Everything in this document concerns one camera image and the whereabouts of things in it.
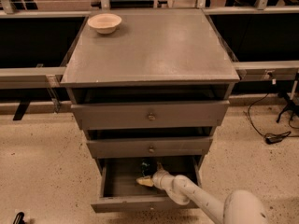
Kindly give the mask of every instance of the floor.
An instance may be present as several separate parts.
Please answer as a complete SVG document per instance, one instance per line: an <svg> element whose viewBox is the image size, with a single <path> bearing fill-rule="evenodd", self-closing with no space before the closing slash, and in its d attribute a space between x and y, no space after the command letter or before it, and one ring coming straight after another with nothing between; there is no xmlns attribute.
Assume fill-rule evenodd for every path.
<svg viewBox="0 0 299 224"><path fill-rule="evenodd" d="M270 224L299 223L299 142L288 138L268 146L245 114L258 97L231 98L215 133L200 175L203 189L220 201L235 189L259 197ZM289 114L276 123L284 102L271 96L251 109L262 133L299 130ZM212 223L201 210L95 214L101 176L86 147L68 103L52 113L51 104L32 104L21 121L15 106L0 105L0 223L12 223L19 211L30 224L67 223ZM299 126L299 118L292 122Z"/></svg>

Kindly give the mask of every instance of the black cable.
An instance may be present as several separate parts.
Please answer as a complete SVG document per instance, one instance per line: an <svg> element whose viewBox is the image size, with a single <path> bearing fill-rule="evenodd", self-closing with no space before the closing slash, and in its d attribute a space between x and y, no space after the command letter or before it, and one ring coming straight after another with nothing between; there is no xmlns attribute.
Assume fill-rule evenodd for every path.
<svg viewBox="0 0 299 224"><path fill-rule="evenodd" d="M289 126L290 126L292 129L299 130L299 127L293 127L293 126L291 126L291 120L292 120L292 119L289 119Z"/></svg>
<svg viewBox="0 0 299 224"><path fill-rule="evenodd" d="M249 119L250 124L252 125L252 127L254 128L254 130L261 136L263 137L263 140L268 144L268 145L272 145L278 142L281 142L283 139L287 138L287 137L299 137L299 135L292 135L290 136L290 134L292 133L291 131L287 131L285 133L280 133L280 134L274 134L274 133L266 133L266 134L262 134L254 125L251 115L250 115L250 110L251 108L257 104L258 102L261 102L263 99L265 99L267 96L269 95L269 93L267 93L263 98L253 102L248 109L247 112L247 117Z"/></svg>
<svg viewBox="0 0 299 224"><path fill-rule="evenodd" d="M260 101L262 101L263 99L265 99L268 95L269 95L269 93L267 93L267 94L265 95L265 97L263 97L262 99L259 99L259 100L255 101L255 102L253 102L253 103L249 106L249 109L248 109L248 111L247 111L247 116L248 116L248 118L249 118L249 122L251 123L252 127L254 128L254 130L255 130L260 136L262 136L262 137L264 137L264 134L262 134L262 133L255 127L255 125L253 124L253 121L252 121L252 119L251 119L251 115L250 115L250 109L251 109L255 104L257 104L258 102L260 102Z"/></svg>

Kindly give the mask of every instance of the gray countertop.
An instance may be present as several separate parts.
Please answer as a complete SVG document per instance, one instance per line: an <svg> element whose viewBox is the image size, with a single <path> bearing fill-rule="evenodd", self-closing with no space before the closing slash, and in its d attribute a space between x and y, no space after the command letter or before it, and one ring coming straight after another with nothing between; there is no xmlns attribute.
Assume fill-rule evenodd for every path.
<svg viewBox="0 0 299 224"><path fill-rule="evenodd" d="M63 86L238 81L201 10L109 12L122 18L119 29L100 35L85 25L64 73Z"/></svg>

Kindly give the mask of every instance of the open drawer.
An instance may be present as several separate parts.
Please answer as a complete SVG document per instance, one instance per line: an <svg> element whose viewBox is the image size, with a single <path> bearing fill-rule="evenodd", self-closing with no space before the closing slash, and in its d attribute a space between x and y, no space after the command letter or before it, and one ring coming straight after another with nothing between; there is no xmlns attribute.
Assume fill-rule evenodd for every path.
<svg viewBox="0 0 299 224"><path fill-rule="evenodd" d="M171 175L186 175L197 185L198 167L194 156L160 158L106 159L103 169L101 197L92 204L96 213L196 208L193 202L181 206L174 203L165 191L138 185L136 179L152 175L159 161Z"/></svg>
<svg viewBox="0 0 299 224"><path fill-rule="evenodd" d="M228 84L74 88L77 104L223 100Z"/></svg>
<svg viewBox="0 0 299 224"><path fill-rule="evenodd" d="M72 105L81 130L219 126L228 101Z"/></svg>
<svg viewBox="0 0 299 224"><path fill-rule="evenodd" d="M205 155L212 143L210 127L89 131L95 159Z"/></svg>

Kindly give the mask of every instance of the white robotic arm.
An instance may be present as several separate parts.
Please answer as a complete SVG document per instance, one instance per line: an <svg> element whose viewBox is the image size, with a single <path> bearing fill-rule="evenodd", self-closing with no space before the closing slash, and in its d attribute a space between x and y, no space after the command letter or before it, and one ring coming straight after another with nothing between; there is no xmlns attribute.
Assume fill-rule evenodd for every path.
<svg viewBox="0 0 299 224"><path fill-rule="evenodd" d="M268 223L262 202L252 193L236 190L222 203L195 185L187 176L170 175L160 163L153 176L138 178L137 182L165 190L168 196L180 205L186 205L192 200L216 224Z"/></svg>

